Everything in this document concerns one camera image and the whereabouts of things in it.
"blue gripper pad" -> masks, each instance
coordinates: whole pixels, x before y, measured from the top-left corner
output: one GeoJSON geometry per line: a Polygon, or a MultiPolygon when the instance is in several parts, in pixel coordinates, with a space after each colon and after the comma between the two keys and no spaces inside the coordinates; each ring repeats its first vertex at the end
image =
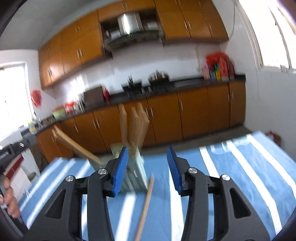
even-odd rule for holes
{"type": "Polygon", "coordinates": [[[119,164],[117,166],[117,169],[114,175],[114,182],[113,182],[113,189],[112,189],[112,193],[114,196],[116,196],[121,189],[124,174],[126,172],[126,166],[128,164],[128,149],[126,147],[122,148],[118,159],[119,159],[119,164]]]}
{"type": "Polygon", "coordinates": [[[170,173],[173,178],[175,189],[177,190],[179,195],[181,195],[181,193],[183,192],[182,177],[176,163],[176,158],[177,156],[173,148],[168,147],[168,150],[167,150],[168,166],[170,168],[170,173]]]}

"black countertop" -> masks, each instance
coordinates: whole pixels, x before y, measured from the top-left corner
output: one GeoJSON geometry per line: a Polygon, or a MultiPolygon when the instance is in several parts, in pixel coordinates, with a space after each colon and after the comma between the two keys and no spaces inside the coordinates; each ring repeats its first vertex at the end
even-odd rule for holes
{"type": "MultiPolygon", "coordinates": [[[[37,132],[35,133],[38,134],[48,127],[51,127],[52,125],[56,124],[57,122],[64,121],[66,119],[72,118],[74,116],[82,115],[87,112],[91,112],[93,110],[107,107],[107,106],[113,106],[121,103],[125,103],[128,101],[134,101],[134,100],[141,100],[144,98],[149,98],[152,96],[156,95],[162,95],[162,94],[167,94],[167,93],[173,93],[176,91],[186,91],[190,89],[195,89],[195,88],[202,88],[202,87],[207,87],[207,86],[214,86],[214,85],[224,85],[228,84],[231,82],[235,81],[246,81],[246,76],[245,75],[235,75],[235,80],[230,80],[230,81],[222,81],[222,82],[212,82],[212,81],[205,81],[203,77],[197,77],[197,78],[191,78],[191,79],[181,79],[181,80],[173,80],[169,82],[168,87],[166,88],[165,93],[154,93],[154,92],[149,92],[148,87],[149,86],[144,86],[144,93],[143,95],[135,96],[135,97],[129,97],[126,92],[121,92],[117,93],[114,95],[110,95],[110,99],[108,103],[106,101],[101,102],[97,105],[91,106],[91,107],[85,107],[84,112],[76,113],[76,114],[71,114],[67,115],[65,117],[55,119],[53,122],[45,124],[42,126],[42,128],[37,128],[37,132]]],[[[28,136],[28,130],[22,132],[22,136],[25,138],[25,136],[28,136]]]]}

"window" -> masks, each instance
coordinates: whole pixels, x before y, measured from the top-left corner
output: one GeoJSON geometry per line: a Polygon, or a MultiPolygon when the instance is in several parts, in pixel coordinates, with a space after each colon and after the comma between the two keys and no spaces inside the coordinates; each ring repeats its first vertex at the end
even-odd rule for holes
{"type": "Polygon", "coordinates": [[[296,69],[296,28],[277,0],[239,0],[261,53],[261,66],[296,69]]]}
{"type": "Polygon", "coordinates": [[[25,66],[0,69],[0,140],[32,119],[25,66]]]}

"silver screw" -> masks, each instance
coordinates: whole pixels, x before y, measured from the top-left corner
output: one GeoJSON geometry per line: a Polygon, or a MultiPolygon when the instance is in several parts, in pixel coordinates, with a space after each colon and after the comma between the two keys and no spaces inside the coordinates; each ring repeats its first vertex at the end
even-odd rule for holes
{"type": "Polygon", "coordinates": [[[101,175],[104,175],[107,173],[107,170],[105,168],[101,168],[98,170],[98,173],[101,174],[101,175]]]}
{"type": "Polygon", "coordinates": [[[191,168],[188,169],[188,172],[192,173],[192,174],[195,174],[195,173],[197,173],[197,169],[194,168],[194,167],[191,167],[191,168]]]}
{"type": "Polygon", "coordinates": [[[69,175],[69,176],[66,176],[66,179],[65,179],[67,182],[72,182],[74,180],[74,177],[69,175]]]}
{"type": "Polygon", "coordinates": [[[223,174],[222,175],[222,179],[225,181],[229,181],[230,180],[230,176],[228,176],[227,174],[223,174]]]}

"range hood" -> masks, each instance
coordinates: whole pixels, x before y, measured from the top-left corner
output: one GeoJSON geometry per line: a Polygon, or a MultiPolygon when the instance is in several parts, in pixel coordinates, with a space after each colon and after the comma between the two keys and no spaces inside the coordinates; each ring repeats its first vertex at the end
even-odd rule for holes
{"type": "Polygon", "coordinates": [[[143,27],[138,12],[125,13],[117,17],[117,21],[119,25],[118,34],[113,36],[109,34],[111,36],[104,40],[104,49],[107,51],[111,52],[133,43],[156,40],[163,37],[163,32],[159,29],[156,22],[143,27]]]}

